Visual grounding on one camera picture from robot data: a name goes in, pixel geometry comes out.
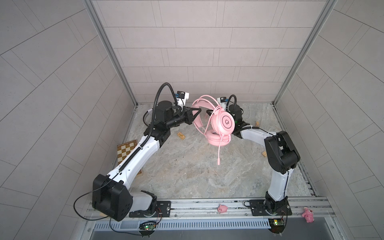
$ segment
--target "headphone ear cup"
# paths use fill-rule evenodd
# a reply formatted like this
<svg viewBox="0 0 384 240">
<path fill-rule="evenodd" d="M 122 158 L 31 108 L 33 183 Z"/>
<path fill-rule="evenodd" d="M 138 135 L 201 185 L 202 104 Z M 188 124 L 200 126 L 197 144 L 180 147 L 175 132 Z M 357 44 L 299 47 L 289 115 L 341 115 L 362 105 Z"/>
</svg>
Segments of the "headphone ear cup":
<svg viewBox="0 0 384 240">
<path fill-rule="evenodd" d="M 218 135 L 215 130 L 213 129 L 210 129 L 206 132 L 205 134 L 207 140 L 208 140 L 208 143 L 213 145 L 213 146 L 225 146 L 229 143 L 230 141 L 230 135 L 225 135 L 223 136 L 223 141 L 220 143 L 220 140 L 221 140 L 221 136 Z"/>
<path fill-rule="evenodd" d="M 230 113 L 221 108 L 213 116 L 212 128 L 217 133 L 230 135 L 235 129 L 235 120 Z"/>
</svg>

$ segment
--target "pink pig figurine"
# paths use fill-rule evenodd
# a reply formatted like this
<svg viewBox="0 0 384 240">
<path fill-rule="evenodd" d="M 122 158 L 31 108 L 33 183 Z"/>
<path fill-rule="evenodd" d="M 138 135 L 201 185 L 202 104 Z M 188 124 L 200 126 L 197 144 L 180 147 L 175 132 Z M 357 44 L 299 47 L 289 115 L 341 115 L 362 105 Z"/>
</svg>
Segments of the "pink pig figurine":
<svg viewBox="0 0 384 240">
<path fill-rule="evenodd" d="M 307 222 L 313 222 L 314 221 L 314 218 L 313 218 L 313 211 L 308 209 L 307 207 L 304 208 L 304 213 L 301 215 L 302 217 L 305 217 L 305 220 Z"/>
<path fill-rule="evenodd" d="M 224 213 L 224 212 L 227 212 L 227 210 L 228 210 L 228 207 L 227 206 L 225 206 L 225 205 L 219 205 L 219 207 L 217 208 L 217 211 L 219 212 L 219 213 Z"/>
</svg>

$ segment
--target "black mounting plate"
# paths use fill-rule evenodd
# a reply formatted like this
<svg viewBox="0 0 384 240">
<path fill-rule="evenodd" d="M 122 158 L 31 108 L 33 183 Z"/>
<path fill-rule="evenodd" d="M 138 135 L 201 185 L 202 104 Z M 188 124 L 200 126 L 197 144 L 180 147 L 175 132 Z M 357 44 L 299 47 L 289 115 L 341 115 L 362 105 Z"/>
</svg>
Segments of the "black mounting plate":
<svg viewBox="0 0 384 240">
<path fill-rule="evenodd" d="M 169 217 L 170 216 L 170 201 L 157 201 L 156 207 L 160 208 L 162 217 Z M 130 212 L 129 217 L 147 217 L 141 211 L 135 211 Z"/>
<path fill-rule="evenodd" d="M 249 202 L 249 207 L 251 208 L 251 211 L 252 211 L 252 216 L 271 216 L 265 210 L 264 200 L 249 200 L 248 202 Z M 284 204 L 284 206 L 277 209 L 276 216 L 285 215 L 282 213 L 281 210 L 283 210 L 284 212 L 287 212 L 288 210 L 287 214 L 292 215 L 292 211 L 291 211 L 291 208 L 289 207 L 288 201 L 286 202 L 286 204 Z"/>
</svg>

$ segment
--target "pink headphones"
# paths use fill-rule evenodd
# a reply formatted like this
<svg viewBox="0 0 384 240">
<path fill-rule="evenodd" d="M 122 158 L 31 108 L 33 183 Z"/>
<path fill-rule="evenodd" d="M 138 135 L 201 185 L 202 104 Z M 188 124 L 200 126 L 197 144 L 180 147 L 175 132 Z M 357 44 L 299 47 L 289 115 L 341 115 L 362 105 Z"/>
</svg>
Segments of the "pink headphones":
<svg viewBox="0 0 384 240">
<path fill-rule="evenodd" d="M 215 103 L 217 103 L 217 106 L 215 107 L 209 100 L 204 99 L 203 97 L 212 98 Z M 211 116 L 209 117 L 207 128 L 205 129 L 204 133 L 199 129 L 203 126 L 200 115 L 195 118 L 193 123 L 195 124 L 197 130 L 206 137 L 211 145 L 218 146 L 217 165 L 220 165 L 220 146 L 225 146 L 231 141 L 231 134 L 235 129 L 235 121 L 233 120 L 231 114 L 226 112 L 216 101 L 216 99 L 209 95 L 203 95 L 196 99 L 193 102 L 192 107 L 204 107 L 213 110 Z M 211 122 L 212 129 L 207 131 L 209 122 Z"/>
</svg>

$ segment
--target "marble floor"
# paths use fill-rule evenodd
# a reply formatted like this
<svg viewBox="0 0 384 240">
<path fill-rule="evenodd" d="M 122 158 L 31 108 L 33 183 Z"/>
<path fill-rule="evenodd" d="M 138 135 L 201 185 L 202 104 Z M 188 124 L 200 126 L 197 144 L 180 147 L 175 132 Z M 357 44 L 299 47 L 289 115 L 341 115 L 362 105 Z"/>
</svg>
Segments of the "marble floor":
<svg viewBox="0 0 384 240">
<path fill-rule="evenodd" d="M 255 125 L 258 121 L 267 131 L 281 130 L 271 104 L 239 105 L 244 110 L 245 122 Z M 142 117 L 150 108 L 152 105 L 138 106 L 128 141 L 143 136 L 146 126 Z M 178 132 L 186 138 L 181 140 Z M 217 150 L 193 124 L 174 127 L 167 141 L 144 165 L 143 175 L 135 178 L 130 191 L 146 190 L 159 199 L 265 196 L 272 168 L 267 158 L 262 156 L 264 147 L 232 136 L 231 142 L 220 148 L 219 166 Z M 287 193 L 289 196 L 310 195 L 299 168 L 291 177 Z"/>
</svg>

